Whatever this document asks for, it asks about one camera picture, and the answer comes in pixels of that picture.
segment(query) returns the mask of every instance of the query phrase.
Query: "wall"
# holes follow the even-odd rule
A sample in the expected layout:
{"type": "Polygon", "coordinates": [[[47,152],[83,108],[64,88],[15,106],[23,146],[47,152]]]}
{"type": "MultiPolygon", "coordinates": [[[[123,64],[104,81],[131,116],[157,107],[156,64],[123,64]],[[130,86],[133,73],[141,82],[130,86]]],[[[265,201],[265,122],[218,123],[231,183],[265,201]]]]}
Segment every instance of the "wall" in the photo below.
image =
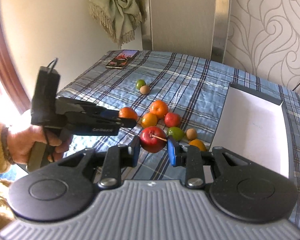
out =
{"type": "Polygon", "coordinates": [[[300,0],[232,0],[225,64],[293,89],[300,81],[300,0]]]}
{"type": "MultiPolygon", "coordinates": [[[[63,88],[117,49],[91,18],[87,0],[0,0],[1,24],[20,80],[32,97],[40,66],[59,58],[63,88]]],[[[124,49],[142,49],[141,31],[124,49]]]]}

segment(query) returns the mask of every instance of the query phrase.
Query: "apple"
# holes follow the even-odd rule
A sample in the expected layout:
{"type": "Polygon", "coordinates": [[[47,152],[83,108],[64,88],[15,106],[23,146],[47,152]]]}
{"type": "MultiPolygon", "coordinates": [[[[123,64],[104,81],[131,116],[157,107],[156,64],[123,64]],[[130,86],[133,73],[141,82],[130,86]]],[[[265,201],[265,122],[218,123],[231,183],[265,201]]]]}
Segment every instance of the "apple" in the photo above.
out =
{"type": "Polygon", "coordinates": [[[156,137],[152,137],[152,135],[158,136],[162,139],[166,139],[167,136],[162,129],[156,126],[150,126],[141,131],[141,147],[150,153],[157,153],[165,147],[167,142],[156,137]]]}
{"type": "Polygon", "coordinates": [[[167,113],[166,117],[164,118],[164,123],[167,127],[178,127],[181,122],[181,117],[175,113],[167,113]]]}

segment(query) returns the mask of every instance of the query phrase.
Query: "orange fruit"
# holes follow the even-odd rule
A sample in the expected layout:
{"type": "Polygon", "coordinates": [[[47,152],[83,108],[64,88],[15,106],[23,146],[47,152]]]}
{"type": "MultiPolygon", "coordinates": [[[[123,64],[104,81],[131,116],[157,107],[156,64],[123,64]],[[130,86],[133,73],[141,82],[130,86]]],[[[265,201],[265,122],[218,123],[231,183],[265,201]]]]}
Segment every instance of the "orange fruit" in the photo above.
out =
{"type": "Polygon", "coordinates": [[[169,109],[167,104],[161,100],[154,101],[150,105],[150,113],[155,114],[158,119],[164,118],[168,111],[169,109]]]}
{"type": "Polygon", "coordinates": [[[193,146],[197,146],[200,149],[200,151],[207,151],[206,146],[199,139],[194,139],[193,141],[189,142],[189,144],[193,146]]]}
{"type": "Polygon", "coordinates": [[[138,120],[137,113],[130,107],[121,108],[119,111],[119,117],[138,120]]]}
{"type": "Polygon", "coordinates": [[[150,126],[156,126],[158,118],[155,114],[147,113],[141,119],[141,126],[147,128],[150,126]]]}

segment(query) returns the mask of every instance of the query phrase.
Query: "patterned wallpaper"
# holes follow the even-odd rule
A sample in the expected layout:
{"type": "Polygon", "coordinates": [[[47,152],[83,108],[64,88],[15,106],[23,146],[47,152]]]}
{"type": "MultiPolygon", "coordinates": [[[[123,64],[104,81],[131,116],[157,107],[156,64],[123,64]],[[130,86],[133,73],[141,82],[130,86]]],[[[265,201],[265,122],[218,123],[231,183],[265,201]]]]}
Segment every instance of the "patterned wallpaper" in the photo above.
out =
{"type": "Polygon", "coordinates": [[[300,0],[232,0],[225,64],[293,89],[300,81],[300,0]]]}

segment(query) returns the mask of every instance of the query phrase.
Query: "green lime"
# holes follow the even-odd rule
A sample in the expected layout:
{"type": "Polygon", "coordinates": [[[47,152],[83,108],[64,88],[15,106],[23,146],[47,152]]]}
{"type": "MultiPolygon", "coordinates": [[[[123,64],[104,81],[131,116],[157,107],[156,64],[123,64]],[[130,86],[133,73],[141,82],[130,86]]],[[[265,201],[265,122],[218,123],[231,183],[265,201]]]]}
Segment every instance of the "green lime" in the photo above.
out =
{"type": "Polygon", "coordinates": [[[136,84],[136,89],[140,90],[140,88],[145,85],[146,85],[146,82],[143,79],[139,79],[136,84]]]}
{"type": "Polygon", "coordinates": [[[168,129],[168,135],[172,135],[176,141],[181,141],[185,133],[179,127],[171,127],[168,129]]]}

